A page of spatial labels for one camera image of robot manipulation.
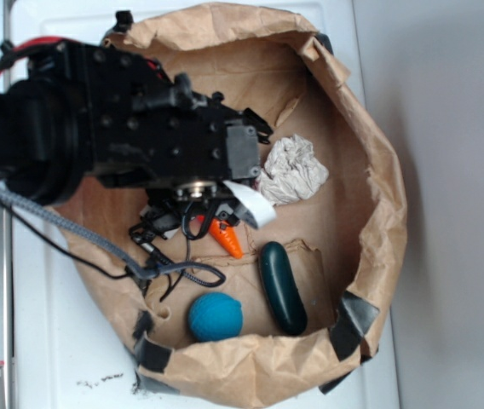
white wall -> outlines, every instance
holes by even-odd
[[[484,407],[484,2],[354,0],[366,104],[409,245],[393,304],[405,409]]]

cucumber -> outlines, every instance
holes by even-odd
[[[289,335],[301,335],[308,317],[284,246],[275,241],[266,243],[261,250],[259,268],[268,304],[279,327]]]

red wire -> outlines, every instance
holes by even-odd
[[[70,38],[64,38],[64,37],[55,37],[55,36],[45,36],[45,37],[37,37],[33,38],[31,40],[25,41],[24,43],[17,45],[16,47],[13,48],[12,51],[17,52],[21,51],[23,49],[27,49],[28,47],[31,47],[33,45],[40,45],[40,44],[54,44],[54,43],[59,43],[60,41],[73,41]]]
[[[25,41],[20,45],[17,45],[16,47],[13,48],[13,51],[21,51],[22,49],[26,49],[28,47],[31,47],[32,45],[54,44],[54,43],[59,43],[60,41],[75,42],[75,40],[71,40],[70,38],[65,38],[65,37],[55,37],[55,36],[37,37],[31,40]]]

black tape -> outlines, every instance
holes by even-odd
[[[361,297],[345,291],[338,306],[338,321],[329,330],[331,344],[339,360],[345,360],[360,346],[363,336],[367,334],[380,310]],[[370,358],[361,357],[361,362]],[[346,374],[320,386],[323,394],[328,394],[347,376]]]
[[[346,379],[348,377],[348,375],[352,373],[352,372],[348,372],[346,375],[343,375],[333,381],[330,381],[328,383],[324,383],[323,385],[319,386],[318,389],[320,390],[320,392],[324,395],[327,395],[329,392],[331,392],[332,390],[334,390],[334,388],[336,388],[338,386],[338,384],[340,384],[340,382],[342,382],[344,379]]]
[[[333,47],[331,45],[331,40],[329,39],[329,36],[327,34],[324,34],[323,32],[319,32],[315,35],[316,40],[320,42],[321,45],[323,45],[327,51],[331,53],[331,55],[334,55],[333,53]]]
[[[143,335],[136,342],[134,354],[139,365],[142,365],[151,372],[164,373],[164,369],[168,365],[170,356],[172,355],[172,350],[152,343]]]
[[[138,321],[134,326],[134,331],[132,332],[132,337],[137,341],[139,340],[145,332],[151,331],[153,329],[154,323],[149,314],[149,311],[140,311],[138,315]]]
[[[137,388],[150,390],[155,394],[169,394],[169,395],[179,395],[180,391],[176,388],[172,388],[166,383],[160,382],[152,377],[146,377],[140,373],[136,373]]]
[[[365,364],[368,360],[372,360],[372,356],[369,355],[362,355],[361,356],[361,364]]]

crumpled tissue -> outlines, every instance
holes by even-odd
[[[329,171],[314,156],[312,142],[295,134],[274,143],[257,188],[271,204],[287,205],[312,197],[328,177]]]

